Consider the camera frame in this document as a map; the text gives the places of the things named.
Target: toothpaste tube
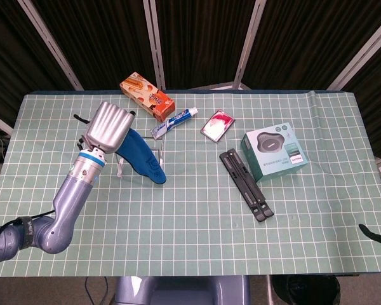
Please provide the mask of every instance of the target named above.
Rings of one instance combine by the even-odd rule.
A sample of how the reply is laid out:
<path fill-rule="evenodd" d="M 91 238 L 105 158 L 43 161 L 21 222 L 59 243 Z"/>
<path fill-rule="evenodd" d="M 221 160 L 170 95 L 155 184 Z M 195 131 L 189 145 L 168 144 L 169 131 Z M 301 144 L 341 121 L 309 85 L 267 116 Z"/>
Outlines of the toothpaste tube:
<path fill-rule="evenodd" d="M 154 127 L 151 130 L 151 134 L 154 137 L 154 139 L 158 139 L 175 126 L 178 126 L 180 123 L 183 123 L 184 121 L 187 121 L 188 119 L 193 117 L 195 114 L 197 114 L 197 109 L 195 107 L 186 109 L 174 116 L 173 118 L 170 118 L 169 120 L 165 121 L 161 125 Z"/>

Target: cutting mat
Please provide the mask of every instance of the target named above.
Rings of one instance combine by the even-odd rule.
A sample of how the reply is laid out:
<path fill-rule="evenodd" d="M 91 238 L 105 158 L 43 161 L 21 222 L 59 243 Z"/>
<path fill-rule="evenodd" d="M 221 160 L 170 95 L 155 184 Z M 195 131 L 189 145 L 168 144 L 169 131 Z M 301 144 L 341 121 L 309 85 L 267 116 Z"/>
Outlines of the cutting mat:
<path fill-rule="evenodd" d="M 108 155 L 76 225 L 58 255 L 35 248 L 0 263 L 0 276 L 264 275 L 381 271 L 381 186 L 351 93 L 171 94 L 195 118 L 164 138 L 163 186 Z M 52 209 L 101 101 L 135 110 L 133 128 L 156 120 L 124 95 L 27 95 L 0 176 L 0 225 Z M 200 133 L 223 109 L 236 122 L 215 144 Z M 297 174 L 259 183 L 275 217 L 258 223 L 218 158 L 245 131 L 290 122 L 310 163 Z"/>

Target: black backdrop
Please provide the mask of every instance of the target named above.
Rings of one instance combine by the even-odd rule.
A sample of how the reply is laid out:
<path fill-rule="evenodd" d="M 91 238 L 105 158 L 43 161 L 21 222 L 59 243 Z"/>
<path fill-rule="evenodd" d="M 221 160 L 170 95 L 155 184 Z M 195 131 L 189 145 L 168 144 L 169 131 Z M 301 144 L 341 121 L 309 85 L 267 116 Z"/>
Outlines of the black backdrop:
<path fill-rule="evenodd" d="M 155 83 L 142 1 L 33 0 L 85 90 L 118 90 L 133 71 Z M 254 0 L 156 0 L 166 87 L 234 80 Z M 242 82 L 327 89 L 381 25 L 381 1 L 267 0 Z M 0 118 L 13 126 L 34 90 L 71 90 L 17 0 L 0 1 Z M 381 157 L 381 49 L 344 90 L 356 95 Z"/>

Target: green product box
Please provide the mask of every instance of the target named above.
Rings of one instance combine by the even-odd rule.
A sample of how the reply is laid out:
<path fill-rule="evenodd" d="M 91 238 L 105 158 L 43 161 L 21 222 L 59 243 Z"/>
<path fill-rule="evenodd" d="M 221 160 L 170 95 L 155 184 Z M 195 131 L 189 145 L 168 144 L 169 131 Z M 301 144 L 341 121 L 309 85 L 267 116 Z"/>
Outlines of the green product box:
<path fill-rule="evenodd" d="M 247 132 L 241 149 L 255 181 L 294 173 L 308 163 L 289 123 Z"/>

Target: red and white package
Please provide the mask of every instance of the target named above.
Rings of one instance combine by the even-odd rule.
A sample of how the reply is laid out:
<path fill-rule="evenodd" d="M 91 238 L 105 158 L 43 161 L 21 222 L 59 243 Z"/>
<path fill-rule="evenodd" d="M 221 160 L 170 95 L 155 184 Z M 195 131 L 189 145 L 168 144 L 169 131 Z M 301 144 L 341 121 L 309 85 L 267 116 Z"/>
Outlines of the red and white package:
<path fill-rule="evenodd" d="M 218 110 L 203 126 L 201 133 L 217 143 L 234 121 L 234 118 L 223 110 Z"/>

